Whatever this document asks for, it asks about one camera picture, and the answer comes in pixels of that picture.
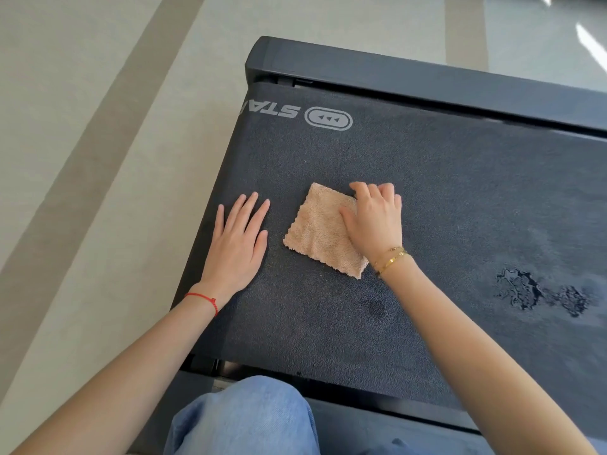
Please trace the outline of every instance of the hand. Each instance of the hand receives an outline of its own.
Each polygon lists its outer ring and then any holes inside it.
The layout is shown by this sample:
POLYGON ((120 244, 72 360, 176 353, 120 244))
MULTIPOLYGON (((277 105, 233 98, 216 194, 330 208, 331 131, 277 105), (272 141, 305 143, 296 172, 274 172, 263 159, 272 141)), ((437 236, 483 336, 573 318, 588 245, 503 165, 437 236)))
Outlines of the hand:
POLYGON ((225 225, 224 206, 220 204, 217 209, 205 269, 200 282, 194 284, 191 292, 215 298, 218 309, 223 308, 236 292, 247 287, 257 274, 268 247, 268 232, 260 232, 259 228, 268 212, 269 199, 263 202, 249 222, 257 197, 256 192, 249 199, 240 195, 225 225))
POLYGON ((402 246, 402 199, 392 184, 353 182, 350 187, 356 192, 357 212, 340 207, 339 213, 356 250, 375 264, 392 247, 402 246))

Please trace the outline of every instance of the gold chain bracelet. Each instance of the gold chain bracelet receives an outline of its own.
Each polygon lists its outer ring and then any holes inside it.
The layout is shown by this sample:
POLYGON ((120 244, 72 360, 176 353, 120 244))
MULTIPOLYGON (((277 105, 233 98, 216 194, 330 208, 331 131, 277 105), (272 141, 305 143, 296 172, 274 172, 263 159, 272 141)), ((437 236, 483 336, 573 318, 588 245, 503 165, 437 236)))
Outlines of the gold chain bracelet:
POLYGON ((403 255, 406 255, 407 252, 405 251, 405 248, 400 246, 400 247, 392 247, 391 250, 389 250, 388 252, 393 252, 393 251, 399 251, 394 257, 392 257, 391 259, 389 259, 386 264, 381 267, 379 270, 377 270, 376 275, 379 278, 379 276, 385 271, 385 269, 387 267, 389 267, 390 265, 392 265, 397 259, 401 258, 403 255))

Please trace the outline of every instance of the beige cloth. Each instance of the beige cloth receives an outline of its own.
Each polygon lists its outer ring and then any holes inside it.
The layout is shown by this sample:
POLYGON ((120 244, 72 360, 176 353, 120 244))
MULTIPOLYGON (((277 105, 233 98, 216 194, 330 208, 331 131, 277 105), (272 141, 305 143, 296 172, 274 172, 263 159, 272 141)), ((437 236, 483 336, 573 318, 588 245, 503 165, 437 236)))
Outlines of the beige cloth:
POLYGON ((350 242, 340 206, 356 213, 354 198, 313 183, 282 242, 293 251, 360 279, 369 262, 350 242))

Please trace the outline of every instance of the logo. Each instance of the logo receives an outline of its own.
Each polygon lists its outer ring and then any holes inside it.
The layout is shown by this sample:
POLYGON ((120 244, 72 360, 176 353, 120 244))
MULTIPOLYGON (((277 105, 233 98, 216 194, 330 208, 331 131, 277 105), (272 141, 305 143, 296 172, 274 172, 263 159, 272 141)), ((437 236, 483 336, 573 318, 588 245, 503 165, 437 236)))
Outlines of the logo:
POLYGON ((284 118, 295 118, 297 116, 298 111, 301 110, 300 106, 282 106, 279 112, 274 110, 278 104, 276 102, 270 102, 266 100, 264 102, 258 102, 257 100, 247 100, 240 109, 240 113, 245 111, 245 108, 249 107, 249 112, 259 112, 259 113, 267 113, 282 116, 284 118))
POLYGON ((345 131, 352 127, 352 117, 349 113, 332 108, 313 106, 305 111, 304 118, 312 126, 336 131, 345 131))

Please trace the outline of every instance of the blue jeans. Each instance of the blue jeans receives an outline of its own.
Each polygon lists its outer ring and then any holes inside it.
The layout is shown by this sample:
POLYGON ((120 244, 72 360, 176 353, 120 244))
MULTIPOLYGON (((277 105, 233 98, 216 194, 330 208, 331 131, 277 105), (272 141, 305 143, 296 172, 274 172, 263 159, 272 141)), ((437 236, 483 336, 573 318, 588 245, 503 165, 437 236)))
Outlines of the blue jeans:
MULTIPOLYGON (((400 440, 365 455, 414 455, 400 440)), ((174 418, 164 455, 319 455, 314 415, 284 382, 250 377, 204 394, 174 418)))

